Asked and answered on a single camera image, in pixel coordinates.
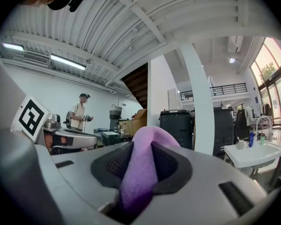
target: cardboard box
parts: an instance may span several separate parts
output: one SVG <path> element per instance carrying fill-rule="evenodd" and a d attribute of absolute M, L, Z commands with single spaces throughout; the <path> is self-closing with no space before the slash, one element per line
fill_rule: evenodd
<path fill-rule="evenodd" d="M 140 109 L 133 120 L 120 121 L 119 124 L 127 134 L 134 136 L 140 128 L 147 125 L 147 110 Z"/>

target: cup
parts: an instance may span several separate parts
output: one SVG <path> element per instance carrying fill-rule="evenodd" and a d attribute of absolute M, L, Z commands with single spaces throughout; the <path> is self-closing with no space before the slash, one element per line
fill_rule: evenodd
<path fill-rule="evenodd" d="M 260 137 L 260 145 L 264 145 L 264 139 L 265 139 L 265 136 Z"/>
<path fill-rule="evenodd" d="M 236 147 L 237 147 L 237 149 L 244 149 L 244 140 L 239 140 L 236 143 Z"/>

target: sink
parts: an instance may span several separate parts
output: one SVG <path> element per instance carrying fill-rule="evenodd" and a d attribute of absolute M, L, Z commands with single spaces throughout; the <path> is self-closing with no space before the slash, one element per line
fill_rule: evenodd
<path fill-rule="evenodd" d="M 262 164 L 259 164 L 259 165 L 252 166 L 251 168 L 253 168 L 253 169 L 263 168 L 265 166 L 268 166 L 268 165 L 272 164 L 274 161 L 275 161 L 275 159 L 271 160 L 271 161 L 268 161 L 266 163 L 262 163 Z"/>
<path fill-rule="evenodd" d="M 281 157 L 281 146 L 268 141 L 265 141 L 264 145 L 260 145 L 259 141 L 251 148 L 245 147 L 242 150 L 237 149 L 235 145 L 225 146 L 224 151 L 234 163 L 235 168 L 258 169 Z"/>

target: railing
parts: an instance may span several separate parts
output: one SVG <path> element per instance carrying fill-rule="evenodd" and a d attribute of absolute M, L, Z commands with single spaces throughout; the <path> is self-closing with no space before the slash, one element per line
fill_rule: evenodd
<path fill-rule="evenodd" d="M 212 97 L 218 96 L 218 95 L 226 95 L 226 94 L 232 94 L 232 93 L 240 93 L 240 92 L 247 92 L 247 87 L 245 83 L 236 83 L 231 85 L 224 85 L 224 86 L 218 86 L 218 87 L 212 87 L 210 89 L 210 95 Z M 193 93 L 192 91 L 186 91 L 180 93 L 181 100 L 191 100 L 193 101 Z"/>

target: backpack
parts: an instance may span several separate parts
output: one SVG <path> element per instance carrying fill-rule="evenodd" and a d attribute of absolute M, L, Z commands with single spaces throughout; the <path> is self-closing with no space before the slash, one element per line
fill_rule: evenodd
<path fill-rule="evenodd" d="M 68 112 L 67 112 L 67 114 L 66 114 L 66 120 L 63 122 L 63 123 L 66 125 L 66 127 L 67 127 L 68 129 L 71 128 L 71 121 L 72 121 L 72 119 L 70 118 L 71 112 L 72 112 L 72 111 L 68 111 Z"/>

